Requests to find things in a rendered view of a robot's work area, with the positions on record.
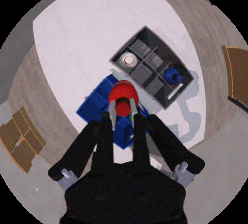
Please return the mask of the grey divided crate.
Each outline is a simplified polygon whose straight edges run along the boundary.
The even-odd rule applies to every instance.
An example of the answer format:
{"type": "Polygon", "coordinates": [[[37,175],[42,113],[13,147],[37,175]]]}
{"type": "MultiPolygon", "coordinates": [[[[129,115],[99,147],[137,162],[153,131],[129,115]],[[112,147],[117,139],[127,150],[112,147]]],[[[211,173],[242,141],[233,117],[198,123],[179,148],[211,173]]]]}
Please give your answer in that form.
{"type": "Polygon", "coordinates": [[[136,84],[138,84],[165,111],[183,93],[183,91],[189,86],[189,84],[194,80],[192,74],[187,69],[187,67],[182,62],[182,60],[177,56],[177,54],[169,47],[169,45],[164,40],[162,40],[155,32],[153,32],[146,25],[142,27],[138,32],[136,32],[110,58],[109,62],[115,65],[118,69],[120,69],[123,73],[125,73],[129,78],[131,78],[136,84]],[[134,42],[134,39],[135,39],[135,42],[134,42]],[[132,45],[131,45],[131,42],[132,42],[132,45]],[[134,70],[133,69],[125,70],[119,65],[120,56],[122,55],[122,53],[124,54],[126,52],[133,53],[134,55],[136,55],[137,60],[139,59],[134,70]],[[166,67],[176,69],[179,72],[179,74],[182,76],[183,78],[182,81],[176,83],[175,85],[167,83],[160,75],[166,69],[166,67]],[[125,71],[127,71],[129,74],[125,71]],[[134,77],[138,82],[132,77],[134,77]],[[168,99],[168,97],[175,91],[175,89],[181,83],[183,85],[178,89],[178,91],[170,99],[168,99]],[[146,89],[151,94],[153,94],[156,97],[156,99],[146,89]]]}

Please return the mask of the red bottle with pink label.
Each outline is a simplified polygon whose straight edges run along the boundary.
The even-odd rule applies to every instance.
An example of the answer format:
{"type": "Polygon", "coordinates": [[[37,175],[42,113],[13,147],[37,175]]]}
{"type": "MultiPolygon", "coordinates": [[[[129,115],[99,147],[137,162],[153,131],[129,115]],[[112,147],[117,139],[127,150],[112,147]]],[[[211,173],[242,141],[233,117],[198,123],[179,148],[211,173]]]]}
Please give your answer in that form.
{"type": "Polygon", "coordinates": [[[134,98],[137,106],[138,94],[133,84],[127,80],[120,80],[114,84],[109,92],[108,103],[110,104],[111,100],[115,100],[117,115],[125,117],[131,112],[130,98],[134,98]]]}

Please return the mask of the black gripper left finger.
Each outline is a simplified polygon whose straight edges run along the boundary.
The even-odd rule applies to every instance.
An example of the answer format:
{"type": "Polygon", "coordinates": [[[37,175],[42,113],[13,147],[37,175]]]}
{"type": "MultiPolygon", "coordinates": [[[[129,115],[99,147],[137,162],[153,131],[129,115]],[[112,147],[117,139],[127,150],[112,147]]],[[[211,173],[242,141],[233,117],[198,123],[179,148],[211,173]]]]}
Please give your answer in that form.
{"type": "Polygon", "coordinates": [[[114,162],[115,105],[115,100],[111,100],[108,112],[101,113],[101,121],[89,121],[64,156],[48,170],[49,177],[64,191],[78,181],[97,144],[87,180],[87,192],[97,200],[109,196],[109,162],[114,162]]]}

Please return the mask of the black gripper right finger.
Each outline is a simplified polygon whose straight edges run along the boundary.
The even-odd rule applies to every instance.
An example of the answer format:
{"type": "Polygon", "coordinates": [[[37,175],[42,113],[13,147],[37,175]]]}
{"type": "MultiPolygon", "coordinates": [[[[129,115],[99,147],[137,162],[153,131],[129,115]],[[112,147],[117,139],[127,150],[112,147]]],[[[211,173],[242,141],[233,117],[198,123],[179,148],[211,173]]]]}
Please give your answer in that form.
{"type": "Polygon", "coordinates": [[[186,188],[205,167],[204,160],[187,150],[155,114],[149,114],[148,117],[142,116],[140,109],[136,108],[134,98],[130,98],[130,107],[133,124],[132,196],[138,200],[144,200],[153,192],[153,177],[145,130],[148,131],[173,172],[173,179],[186,188]]]}

